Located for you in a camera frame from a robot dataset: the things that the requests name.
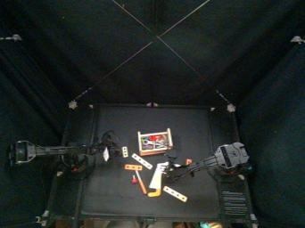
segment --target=wooden block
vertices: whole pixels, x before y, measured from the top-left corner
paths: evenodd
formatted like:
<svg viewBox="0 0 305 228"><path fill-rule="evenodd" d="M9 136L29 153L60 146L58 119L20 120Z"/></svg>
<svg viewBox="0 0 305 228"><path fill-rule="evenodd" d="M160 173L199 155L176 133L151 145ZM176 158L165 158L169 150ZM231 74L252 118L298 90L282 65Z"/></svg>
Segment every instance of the wooden block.
<svg viewBox="0 0 305 228"><path fill-rule="evenodd" d="M137 170L137 171L140 171L143 169L143 167L139 166L139 165L125 164L125 169L127 170Z"/></svg>
<svg viewBox="0 0 305 228"><path fill-rule="evenodd" d="M127 158L128 157L128 150L127 150L127 147L121 147L121 152L123 152L123 158Z"/></svg>
<svg viewBox="0 0 305 228"><path fill-rule="evenodd" d="M160 154L165 152L167 152L167 149L144 150L139 152L139 155L145 156L145 155L153 155L153 154Z"/></svg>
<svg viewBox="0 0 305 228"><path fill-rule="evenodd" d="M163 191L169 194L172 197L175 197L178 200L186 202L187 201L187 197L184 195L182 195L180 193L178 193L175 190L172 190L171 188L168 188L167 186L164 186Z"/></svg>
<svg viewBox="0 0 305 228"><path fill-rule="evenodd" d="M141 159L135 153L132 154L131 158L136 160L147 169L152 168L152 165L144 159Z"/></svg>

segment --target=black fabric enclosure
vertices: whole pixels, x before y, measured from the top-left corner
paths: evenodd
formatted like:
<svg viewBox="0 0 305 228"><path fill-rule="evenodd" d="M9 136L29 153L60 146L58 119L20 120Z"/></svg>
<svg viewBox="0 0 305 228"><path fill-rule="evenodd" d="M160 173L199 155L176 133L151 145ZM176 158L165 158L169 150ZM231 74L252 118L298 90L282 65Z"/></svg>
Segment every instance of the black fabric enclosure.
<svg viewBox="0 0 305 228"><path fill-rule="evenodd" d="M38 227L53 176L49 161L6 169L6 147L60 145L101 103L232 104L259 227L305 227L303 1L2 0L0 15L0 226Z"/></svg>

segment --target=black curtain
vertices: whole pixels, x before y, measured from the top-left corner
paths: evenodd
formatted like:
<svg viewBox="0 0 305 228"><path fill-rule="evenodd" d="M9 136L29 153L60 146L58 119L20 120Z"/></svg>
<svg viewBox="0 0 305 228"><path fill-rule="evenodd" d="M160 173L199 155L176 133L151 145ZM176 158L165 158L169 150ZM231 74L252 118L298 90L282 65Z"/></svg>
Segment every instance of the black curtain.
<svg viewBox="0 0 305 228"><path fill-rule="evenodd" d="M240 136L255 165L255 212L286 227L305 224L303 62L305 45L294 45L238 109Z"/></svg>
<svg viewBox="0 0 305 228"><path fill-rule="evenodd" d="M12 34L1 22L0 37ZM6 168L8 145L17 140L58 145L68 110L60 91L18 44L0 41L0 226L41 215L50 183L42 163Z"/></svg>

